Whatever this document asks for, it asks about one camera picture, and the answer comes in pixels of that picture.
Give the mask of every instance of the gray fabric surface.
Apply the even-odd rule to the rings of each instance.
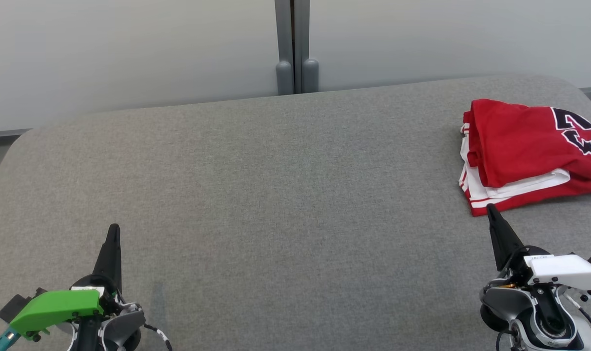
[[[177,350],[493,350],[478,312],[496,274],[488,222],[457,184],[462,113],[476,98],[591,120],[566,82],[494,76],[30,131],[0,167],[0,308],[90,273],[117,222],[124,295]],[[591,254],[591,195],[505,217],[527,244]],[[142,334],[140,350],[162,349]],[[17,349],[68,340],[54,330]]]

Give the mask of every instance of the jersey number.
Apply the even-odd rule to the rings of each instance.
[[[556,129],[567,142],[575,145],[583,154],[591,154],[591,123],[578,114],[552,107]]]

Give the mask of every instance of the folded clothing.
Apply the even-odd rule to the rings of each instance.
[[[578,114],[481,99],[463,122],[458,183],[473,215],[591,193],[591,123]]]

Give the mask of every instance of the teal connector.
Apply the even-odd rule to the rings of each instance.
[[[8,327],[7,330],[0,337],[0,351],[6,351],[12,347],[13,344],[19,340],[20,334],[12,327]]]

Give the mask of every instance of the gray metal post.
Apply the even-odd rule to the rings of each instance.
[[[278,58],[276,80],[278,95],[294,93],[293,50],[291,39],[291,3],[274,0],[276,7],[276,31],[278,33]]]
[[[311,0],[294,0],[294,86],[295,93],[319,90],[319,63],[309,58]]]

